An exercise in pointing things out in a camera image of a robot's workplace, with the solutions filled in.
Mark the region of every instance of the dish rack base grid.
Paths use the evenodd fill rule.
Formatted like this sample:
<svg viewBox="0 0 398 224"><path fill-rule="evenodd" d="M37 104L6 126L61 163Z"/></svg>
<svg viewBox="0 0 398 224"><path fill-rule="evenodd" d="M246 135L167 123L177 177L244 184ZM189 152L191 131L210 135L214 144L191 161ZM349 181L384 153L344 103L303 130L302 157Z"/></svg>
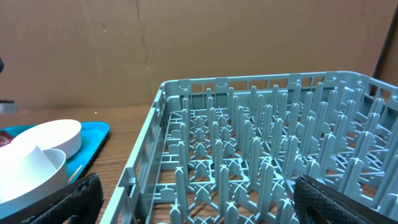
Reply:
<svg viewBox="0 0 398 224"><path fill-rule="evenodd" d="M397 96L346 71L167 81L101 223L153 223L160 203L170 223L299 223L302 174L398 220Z"/></svg>

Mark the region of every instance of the dish rack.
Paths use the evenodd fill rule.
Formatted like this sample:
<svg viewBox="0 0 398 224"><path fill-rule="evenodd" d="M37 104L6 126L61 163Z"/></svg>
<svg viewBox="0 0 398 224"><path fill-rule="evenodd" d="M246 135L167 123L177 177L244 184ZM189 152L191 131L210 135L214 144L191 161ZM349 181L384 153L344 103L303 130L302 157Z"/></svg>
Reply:
<svg viewBox="0 0 398 224"><path fill-rule="evenodd" d="M299 223L302 174L398 220L397 96L346 71L164 82L101 223Z"/></svg>

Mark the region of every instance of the blue tray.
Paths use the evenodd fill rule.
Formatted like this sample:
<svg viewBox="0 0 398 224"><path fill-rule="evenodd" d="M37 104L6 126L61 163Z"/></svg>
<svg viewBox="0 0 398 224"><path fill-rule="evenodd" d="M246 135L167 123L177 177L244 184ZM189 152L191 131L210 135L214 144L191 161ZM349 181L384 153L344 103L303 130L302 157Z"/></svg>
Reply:
<svg viewBox="0 0 398 224"><path fill-rule="evenodd" d="M12 126L4 128L3 130L12 137L16 137L18 134L34 126L35 125ZM109 125L107 123L98 121L81 123L81 147L75 155L67 160L68 177L72 176L80 165L83 167L79 170L71 183L83 176L90 168L91 163L100 152L98 149L105 143L108 133Z"/></svg>

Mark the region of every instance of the plastic dish rack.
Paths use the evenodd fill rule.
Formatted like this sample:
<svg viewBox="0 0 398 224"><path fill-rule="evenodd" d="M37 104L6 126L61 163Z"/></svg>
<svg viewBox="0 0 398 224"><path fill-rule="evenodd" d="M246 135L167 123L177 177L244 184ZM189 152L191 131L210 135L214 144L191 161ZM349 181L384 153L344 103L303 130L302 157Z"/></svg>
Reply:
<svg viewBox="0 0 398 224"><path fill-rule="evenodd" d="M170 223L299 223L301 174L398 220L397 96L344 71L165 82L101 223L162 203Z"/></svg>

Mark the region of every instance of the wooden stick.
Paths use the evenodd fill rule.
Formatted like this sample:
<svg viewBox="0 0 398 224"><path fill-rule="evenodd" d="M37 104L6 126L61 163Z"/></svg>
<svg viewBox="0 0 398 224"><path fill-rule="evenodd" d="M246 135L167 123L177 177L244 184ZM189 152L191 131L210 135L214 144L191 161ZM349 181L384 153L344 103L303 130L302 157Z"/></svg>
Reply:
<svg viewBox="0 0 398 224"><path fill-rule="evenodd" d="M68 184L70 184L70 182L72 182L73 178L75 178L75 176L77 175L77 173L79 172L79 170L82 167L83 167L83 165L80 165L79 168L77 168L77 170L72 174L72 176L69 177Z"/></svg>

